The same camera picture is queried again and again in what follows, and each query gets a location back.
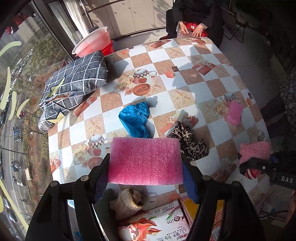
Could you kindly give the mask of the pink knitted sleeve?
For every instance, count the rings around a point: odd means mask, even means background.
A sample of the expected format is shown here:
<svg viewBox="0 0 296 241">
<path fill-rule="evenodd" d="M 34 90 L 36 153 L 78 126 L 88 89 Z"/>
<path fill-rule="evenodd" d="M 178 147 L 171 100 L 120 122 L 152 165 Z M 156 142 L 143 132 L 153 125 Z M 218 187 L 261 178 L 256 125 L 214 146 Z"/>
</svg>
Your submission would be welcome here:
<svg viewBox="0 0 296 241">
<path fill-rule="evenodd" d="M 249 144 L 241 143 L 238 160 L 240 174 L 250 180 L 256 179 L 270 160 L 270 144 L 265 141 Z"/>
</svg>

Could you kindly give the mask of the pink foam sponge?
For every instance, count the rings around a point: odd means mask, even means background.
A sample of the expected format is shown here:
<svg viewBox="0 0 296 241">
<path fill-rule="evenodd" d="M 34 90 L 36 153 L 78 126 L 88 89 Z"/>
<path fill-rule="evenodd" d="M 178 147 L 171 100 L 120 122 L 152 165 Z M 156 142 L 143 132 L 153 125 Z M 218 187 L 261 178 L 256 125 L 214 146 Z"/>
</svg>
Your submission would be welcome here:
<svg viewBox="0 0 296 241">
<path fill-rule="evenodd" d="M 113 138 L 108 181 L 149 186 L 183 183 L 179 141 L 176 138 Z"/>
<path fill-rule="evenodd" d="M 231 125 L 238 126 L 241 121 L 242 110 L 242 104 L 237 100 L 231 101 L 225 120 Z"/>
</svg>

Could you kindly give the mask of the printed snack package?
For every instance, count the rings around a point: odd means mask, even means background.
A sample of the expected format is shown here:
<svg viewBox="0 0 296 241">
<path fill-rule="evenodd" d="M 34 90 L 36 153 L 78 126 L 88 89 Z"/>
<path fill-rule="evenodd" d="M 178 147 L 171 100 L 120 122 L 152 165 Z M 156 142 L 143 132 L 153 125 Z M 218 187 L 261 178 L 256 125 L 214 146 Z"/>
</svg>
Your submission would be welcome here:
<svg viewBox="0 0 296 241">
<path fill-rule="evenodd" d="M 178 200 L 134 215 L 118 228 L 122 240 L 186 240 L 189 232 Z"/>
</svg>

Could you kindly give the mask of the person in floral clothing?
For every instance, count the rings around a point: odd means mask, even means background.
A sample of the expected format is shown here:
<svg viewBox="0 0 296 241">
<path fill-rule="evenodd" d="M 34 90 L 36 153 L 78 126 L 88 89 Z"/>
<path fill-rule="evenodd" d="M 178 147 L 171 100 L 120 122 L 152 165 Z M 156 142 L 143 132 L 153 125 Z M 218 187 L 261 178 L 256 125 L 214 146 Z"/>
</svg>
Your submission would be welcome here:
<svg viewBox="0 0 296 241">
<path fill-rule="evenodd" d="M 296 68 L 281 82 L 280 95 L 285 106 L 288 123 L 292 132 L 295 132 L 295 113 L 296 113 Z"/>
</svg>

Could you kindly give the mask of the beige knitted item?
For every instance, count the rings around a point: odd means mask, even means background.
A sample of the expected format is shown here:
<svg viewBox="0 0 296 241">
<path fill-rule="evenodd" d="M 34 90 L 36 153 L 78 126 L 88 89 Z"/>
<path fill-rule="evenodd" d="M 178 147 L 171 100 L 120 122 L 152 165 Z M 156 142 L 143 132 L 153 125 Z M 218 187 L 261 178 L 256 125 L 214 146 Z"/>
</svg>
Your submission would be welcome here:
<svg viewBox="0 0 296 241">
<path fill-rule="evenodd" d="M 139 191 L 126 188 L 119 193 L 115 200 L 110 202 L 109 207 L 115 211 L 116 220 L 123 220 L 142 210 L 144 203 Z"/>
</svg>

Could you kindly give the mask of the leopard print scrunchie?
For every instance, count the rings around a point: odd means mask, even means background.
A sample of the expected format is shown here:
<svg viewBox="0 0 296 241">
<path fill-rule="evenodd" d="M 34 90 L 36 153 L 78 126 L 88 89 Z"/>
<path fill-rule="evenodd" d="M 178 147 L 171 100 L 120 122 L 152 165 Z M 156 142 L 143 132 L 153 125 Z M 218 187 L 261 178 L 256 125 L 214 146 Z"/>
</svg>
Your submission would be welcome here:
<svg viewBox="0 0 296 241">
<path fill-rule="evenodd" d="M 197 161 L 209 154 L 209 148 L 204 140 L 200 139 L 196 142 L 193 131 L 188 126 L 184 126 L 180 121 L 175 123 L 175 127 L 168 137 L 178 139 L 181 151 L 190 162 Z"/>
</svg>

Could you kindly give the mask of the patterned checkered tablecloth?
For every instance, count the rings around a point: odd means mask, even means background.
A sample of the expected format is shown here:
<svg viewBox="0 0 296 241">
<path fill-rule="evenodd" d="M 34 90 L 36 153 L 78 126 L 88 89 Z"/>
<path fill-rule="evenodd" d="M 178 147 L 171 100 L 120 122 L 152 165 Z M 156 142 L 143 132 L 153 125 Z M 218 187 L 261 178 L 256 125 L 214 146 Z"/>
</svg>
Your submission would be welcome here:
<svg viewBox="0 0 296 241">
<path fill-rule="evenodd" d="M 238 72 L 210 39 L 146 43 L 115 52 L 107 61 L 115 79 L 48 132 L 54 180 L 72 182 L 99 165 L 112 139 L 128 135 L 119 113 L 146 101 L 152 138 L 165 137 L 175 122 L 182 122 L 209 148 L 208 156 L 194 162 L 202 173 L 218 181 L 237 180 L 254 205 L 264 201 L 268 177 L 240 175 L 237 152 L 241 143 L 267 141 L 267 128 Z M 233 100 L 243 106 L 238 126 L 225 120 Z"/>
</svg>

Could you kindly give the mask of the blue crumpled cloth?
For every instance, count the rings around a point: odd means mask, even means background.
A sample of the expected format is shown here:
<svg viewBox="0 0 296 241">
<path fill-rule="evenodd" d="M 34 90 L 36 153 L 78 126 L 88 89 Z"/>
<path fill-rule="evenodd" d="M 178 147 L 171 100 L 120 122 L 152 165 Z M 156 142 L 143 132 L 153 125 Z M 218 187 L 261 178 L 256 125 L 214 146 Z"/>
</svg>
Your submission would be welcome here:
<svg viewBox="0 0 296 241">
<path fill-rule="evenodd" d="M 149 117 L 149 106 L 146 101 L 135 105 L 128 105 L 118 115 L 122 125 L 133 138 L 150 138 L 150 132 L 146 127 Z"/>
</svg>

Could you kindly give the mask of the checked dark blue cushion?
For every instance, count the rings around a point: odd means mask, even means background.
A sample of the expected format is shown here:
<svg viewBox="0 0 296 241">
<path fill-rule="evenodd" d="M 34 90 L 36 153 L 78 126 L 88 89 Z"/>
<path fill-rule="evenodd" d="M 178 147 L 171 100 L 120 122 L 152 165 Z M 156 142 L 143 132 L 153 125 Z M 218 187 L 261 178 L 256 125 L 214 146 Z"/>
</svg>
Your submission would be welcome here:
<svg viewBox="0 0 296 241">
<path fill-rule="evenodd" d="M 81 57 L 56 71 L 45 84 L 38 128 L 48 132 L 81 104 L 87 95 L 104 86 L 108 69 L 101 50 Z"/>
</svg>

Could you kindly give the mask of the black folding chair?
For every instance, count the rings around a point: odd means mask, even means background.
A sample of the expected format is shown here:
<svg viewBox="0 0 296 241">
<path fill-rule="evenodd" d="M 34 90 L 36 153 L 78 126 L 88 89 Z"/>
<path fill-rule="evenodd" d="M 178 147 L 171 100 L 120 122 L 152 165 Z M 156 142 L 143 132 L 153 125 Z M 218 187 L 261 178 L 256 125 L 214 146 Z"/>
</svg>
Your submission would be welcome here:
<svg viewBox="0 0 296 241">
<path fill-rule="evenodd" d="M 244 42 L 245 30 L 248 26 L 247 20 L 241 14 L 233 13 L 222 8 L 224 19 L 224 37 L 228 40 L 236 39 L 240 43 Z"/>
</svg>

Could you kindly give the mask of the seated person in black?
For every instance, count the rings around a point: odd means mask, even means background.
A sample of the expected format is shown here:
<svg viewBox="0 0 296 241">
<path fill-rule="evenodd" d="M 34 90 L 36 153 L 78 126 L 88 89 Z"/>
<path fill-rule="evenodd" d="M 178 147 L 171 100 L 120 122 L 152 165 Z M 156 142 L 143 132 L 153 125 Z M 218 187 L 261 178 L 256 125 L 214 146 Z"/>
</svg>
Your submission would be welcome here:
<svg viewBox="0 0 296 241">
<path fill-rule="evenodd" d="M 208 33 L 208 38 L 220 47 L 224 36 L 221 1 L 174 1 L 173 7 L 166 11 L 167 35 L 160 39 L 176 38 L 177 27 L 183 35 L 189 34 L 186 22 L 197 24 L 191 32 L 192 37 L 201 37 L 205 31 Z"/>
</svg>

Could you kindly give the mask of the red bucket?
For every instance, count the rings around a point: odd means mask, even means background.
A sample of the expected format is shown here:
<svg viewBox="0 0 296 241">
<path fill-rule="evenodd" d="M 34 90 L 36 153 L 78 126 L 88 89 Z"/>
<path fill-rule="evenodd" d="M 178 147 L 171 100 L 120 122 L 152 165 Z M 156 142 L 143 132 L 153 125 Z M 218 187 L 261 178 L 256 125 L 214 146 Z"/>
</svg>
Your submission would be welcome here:
<svg viewBox="0 0 296 241">
<path fill-rule="evenodd" d="M 111 40 L 110 44 L 102 49 L 103 56 L 107 56 L 115 52 L 113 48 L 113 44 L 114 44 L 114 41 Z"/>
</svg>

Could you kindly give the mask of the pink plastic basin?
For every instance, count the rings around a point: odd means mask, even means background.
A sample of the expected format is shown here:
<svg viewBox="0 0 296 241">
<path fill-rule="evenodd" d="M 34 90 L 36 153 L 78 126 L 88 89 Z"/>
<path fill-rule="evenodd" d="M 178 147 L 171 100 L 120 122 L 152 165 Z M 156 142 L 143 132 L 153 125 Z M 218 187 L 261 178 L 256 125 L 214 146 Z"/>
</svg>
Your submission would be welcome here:
<svg viewBox="0 0 296 241">
<path fill-rule="evenodd" d="M 72 54 L 84 57 L 96 51 L 100 51 L 112 44 L 108 27 L 102 27 L 89 33 L 72 50 Z"/>
</svg>

